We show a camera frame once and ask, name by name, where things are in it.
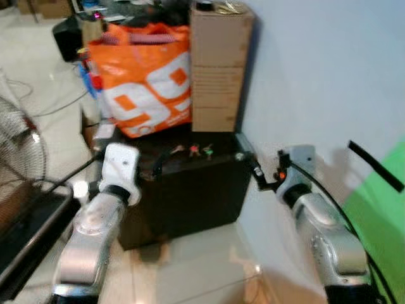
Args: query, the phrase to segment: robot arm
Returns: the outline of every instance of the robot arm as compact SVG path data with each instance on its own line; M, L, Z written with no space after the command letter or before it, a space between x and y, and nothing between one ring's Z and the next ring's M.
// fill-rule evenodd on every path
M279 201L292 210L296 229L313 257L316 271L330 304L384 303L372 286L367 255L360 240L349 231L339 211L322 195L311 190L311 182L289 165L298 164L315 172L313 146L294 146L278 154L276 182L266 184L256 162L253 175L259 188L274 190Z
M73 234L55 273L57 303L97 303L108 266L109 248L117 237L126 207L138 202L134 185L139 152L109 144L103 163L100 193L73 219Z

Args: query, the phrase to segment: orange shopping bag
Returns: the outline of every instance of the orange shopping bag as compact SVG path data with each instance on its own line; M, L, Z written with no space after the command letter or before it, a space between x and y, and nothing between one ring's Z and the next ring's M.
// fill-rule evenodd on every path
M116 45L93 41L88 47L117 126L139 137L190 122L189 28L109 25L107 34ZM150 44L153 36L167 34L174 42ZM149 44L130 44L131 37Z

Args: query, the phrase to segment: black box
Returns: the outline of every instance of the black box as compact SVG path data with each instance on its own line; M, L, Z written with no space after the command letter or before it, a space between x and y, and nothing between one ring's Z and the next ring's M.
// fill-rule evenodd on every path
M76 60L77 51L83 47L82 30L76 16L71 16L55 25L52 33L63 60L66 62Z
M237 220L251 174L234 133L191 132L183 125L129 143L140 150L142 199L122 222L125 250ZM190 157L193 144L199 144L200 156ZM208 160L203 148L210 144ZM178 145L185 151L169 156L152 180L158 160Z

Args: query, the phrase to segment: tiled floor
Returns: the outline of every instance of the tiled floor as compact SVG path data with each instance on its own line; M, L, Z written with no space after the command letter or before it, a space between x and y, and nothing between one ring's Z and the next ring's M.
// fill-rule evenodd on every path
M58 53L51 35L56 22L35 24L32 17L15 11L0 17L0 67L8 78L33 86L33 94L22 100L32 115L65 105L85 91L73 66ZM23 86L13 88L19 96L27 91ZM50 177L62 177L89 158L79 135L80 106L97 119L94 101L87 95L63 111L36 120L47 144ZM74 181L82 179L85 174ZM100 303L274 303L246 244L237 224L141 250L123 251L115 242ZM61 238L13 303L45 303L63 245Z

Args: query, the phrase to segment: black cable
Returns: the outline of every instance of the black cable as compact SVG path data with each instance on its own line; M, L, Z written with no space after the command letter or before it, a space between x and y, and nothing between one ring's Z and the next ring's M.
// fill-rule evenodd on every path
M360 156L366 163L368 163L376 173L378 173L383 179L385 179L388 184L391 185L397 192L401 193L405 189L405 185L399 179L397 179L394 174L389 172L381 163L379 163L374 157L372 157L369 152L364 150L361 146L356 144L354 141L349 141L347 145L350 150L355 152Z
M70 103L68 103L68 104L66 104L64 106L61 106L60 108L57 108L57 109L55 109L53 111L50 111L48 113L32 115L31 117L44 117L44 116L55 114L56 112L59 112L59 111L65 109L65 108L67 108L68 106L71 106L73 103L76 103L77 101L81 100L87 93L88 93L88 91L85 91L78 98L76 98L75 100L71 101Z
M293 161L290 161L290 165L291 167L293 167L294 169L298 170L300 173L303 174L303 176L305 176L307 179L309 179L311 182L313 182L322 192L324 195L327 196L327 198L330 200L330 202L336 207L336 209L338 210L338 212L340 213L340 215L344 218L344 220L346 221L346 224L349 226L349 230L360 240L361 239L359 237L359 234L357 233L357 231L355 230L352 222L350 221L349 217L347 217L345 211L343 211L342 207L340 207L340 205L337 203L337 201L333 198L333 196L329 193L329 191L326 190L325 187L322 186L322 184L315 179L315 177L313 177L310 173L308 173L305 169L301 168L298 164L294 163ZM381 284L384 287L385 292L387 293L391 304L397 304L397 301L395 300L394 294L392 293L387 280L385 279L384 275L382 274L382 271L380 269L380 267L378 267L377 263L374 261L374 259L371 257L371 255L368 253L368 251L366 249L364 249L366 254L367 254L367 258L369 260L369 264L373 267L373 269L377 272L378 277L380 278Z
M48 177L44 177L41 179L35 179L34 182L48 182L48 183L54 184L54 185L59 184L59 180L48 178ZM57 187L60 187L60 186L66 187L67 190L69 190L67 199L72 200L74 197L74 194L75 194L75 191L73 190L72 185L65 181L64 183L58 185Z
M171 155L184 151L185 148L182 145L178 145L168 151L165 151L159 155L159 158L154 162L152 168L152 176L155 178L157 175L162 174L163 164L171 157Z
M49 189L47 189L46 191L44 191L43 193L41 193L41 195L36 198L35 200L39 200L39 199L43 199L45 196L47 196L48 194L52 193L57 187L62 186L65 182L67 182L69 179L71 179L73 176L75 176L76 174L78 174L80 171L86 169L89 165L91 165L92 163L94 163L96 160L99 160L101 158L103 158L104 156L104 152L99 152L96 155L94 155L90 160L88 160L87 162L85 162L83 165L81 165L80 167L76 168L75 170L73 170L72 172L70 172L68 175L66 175L64 178L60 179L57 182L54 182L53 186L50 187Z

